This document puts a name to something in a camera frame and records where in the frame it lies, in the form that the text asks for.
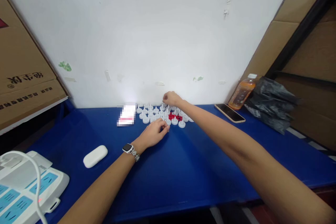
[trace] watch face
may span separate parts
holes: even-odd
[[[126,144],[122,149],[123,149],[124,151],[129,151],[131,148],[132,148],[132,145],[130,145],[130,144]]]

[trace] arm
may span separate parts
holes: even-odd
[[[148,125],[131,144],[137,153],[141,154],[148,147],[157,144],[169,128],[165,121],[158,119]],[[102,223],[134,163],[133,155],[122,153],[83,193],[58,224]]]
[[[177,106],[228,155],[264,202],[284,223],[335,223],[336,212],[276,161],[259,143],[230,123],[168,92]]]

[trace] green sticker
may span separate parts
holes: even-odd
[[[65,71],[71,72],[71,66],[69,63],[65,63],[65,61],[60,62],[58,66],[64,68]]]

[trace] white wall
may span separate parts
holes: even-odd
[[[13,1],[79,108],[159,102],[168,90],[194,104],[227,100],[282,2]]]

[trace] hand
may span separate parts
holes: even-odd
[[[182,98],[174,91],[169,91],[163,96],[163,102],[172,107],[177,107],[180,101],[182,101]]]
[[[132,142],[137,153],[141,154],[148,147],[156,145],[169,132],[170,126],[159,118],[149,124],[141,135]]]

